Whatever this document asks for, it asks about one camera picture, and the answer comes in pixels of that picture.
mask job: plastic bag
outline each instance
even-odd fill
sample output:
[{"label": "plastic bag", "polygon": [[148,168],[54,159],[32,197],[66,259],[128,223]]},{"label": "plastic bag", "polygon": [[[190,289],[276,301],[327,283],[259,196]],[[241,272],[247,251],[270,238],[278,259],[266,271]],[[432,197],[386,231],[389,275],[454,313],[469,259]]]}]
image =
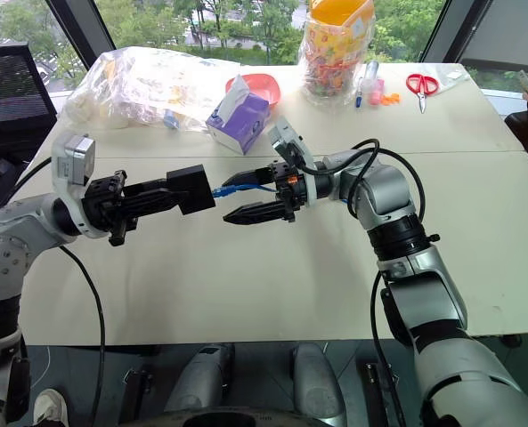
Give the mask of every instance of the plastic bag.
[{"label": "plastic bag", "polygon": [[321,104],[333,98],[348,102],[356,91],[356,73],[372,40],[375,23],[372,0],[362,4],[343,25],[328,25],[307,14],[299,48],[304,89]]},{"label": "plastic bag", "polygon": [[127,47],[102,53],[69,96],[60,120],[87,128],[132,125],[206,131],[205,120],[240,72],[227,60]]},{"label": "plastic bag", "polygon": [[461,64],[433,64],[422,62],[419,66],[420,74],[433,77],[438,81],[439,87],[437,93],[445,92],[470,78],[469,73]]}]

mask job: tissue box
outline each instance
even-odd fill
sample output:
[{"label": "tissue box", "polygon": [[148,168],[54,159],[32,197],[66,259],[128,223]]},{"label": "tissue box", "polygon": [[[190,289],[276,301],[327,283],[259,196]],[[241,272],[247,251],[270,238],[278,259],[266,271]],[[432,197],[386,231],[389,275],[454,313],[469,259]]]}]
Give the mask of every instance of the tissue box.
[{"label": "tissue box", "polygon": [[218,116],[218,109],[215,109],[207,120],[208,131],[216,141],[246,154],[263,131],[269,116],[270,103],[250,93],[226,123]]}]

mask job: scissors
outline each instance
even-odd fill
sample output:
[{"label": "scissors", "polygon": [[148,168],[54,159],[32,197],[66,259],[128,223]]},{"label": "scissors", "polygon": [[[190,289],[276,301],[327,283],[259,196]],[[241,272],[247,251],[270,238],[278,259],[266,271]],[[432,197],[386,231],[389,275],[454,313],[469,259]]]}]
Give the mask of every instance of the scissors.
[{"label": "scissors", "polygon": [[406,86],[413,91],[419,99],[420,111],[426,111],[426,96],[437,92],[439,84],[437,80],[422,74],[410,74],[406,77]]}]

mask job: yellow lid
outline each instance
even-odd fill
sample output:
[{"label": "yellow lid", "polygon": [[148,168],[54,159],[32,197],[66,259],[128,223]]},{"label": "yellow lid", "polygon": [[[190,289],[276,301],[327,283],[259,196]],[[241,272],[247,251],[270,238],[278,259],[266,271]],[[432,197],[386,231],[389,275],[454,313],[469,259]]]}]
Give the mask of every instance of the yellow lid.
[{"label": "yellow lid", "polygon": [[367,0],[313,0],[311,16],[329,25],[343,25]]}]

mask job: robotic arm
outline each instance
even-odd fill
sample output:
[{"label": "robotic arm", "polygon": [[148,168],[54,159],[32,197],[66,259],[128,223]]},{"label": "robotic arm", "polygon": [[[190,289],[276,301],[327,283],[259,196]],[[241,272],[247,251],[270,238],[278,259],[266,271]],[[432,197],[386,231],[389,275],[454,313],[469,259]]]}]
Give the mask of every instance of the robotic arm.
[{"label": "robotic arm", "polygon": [[92,140],[64,133],[53,146],[56,193],[0,210],[0,426],[28,411],[29,362],[19,356],[18,315],[24,276],[38,255],[81,234],[101,238],[110,233],[113,246],[123,245],[141,216],[176,205],[183,214],[215,206],[202,165],[126,186],[125,171],[89,182],[93,160]]},{"label": "robotic arm", "polygon": [[238,173],[224,185],[273,182],[276,200],[244,205],[224,220],[293,222],[295,211],[318,198],[352,204],[386,283],[381,296],[390,329],[414,351],[424,425],[528,427],[528,398],[494,353],[465,332],[465,304],[432,244],[439,237],[426,235],[402,173],[377,160],[369,166],[370,154],[356,157],[356,150],[313,162],[284,118],[270,138],[285,162]]}]

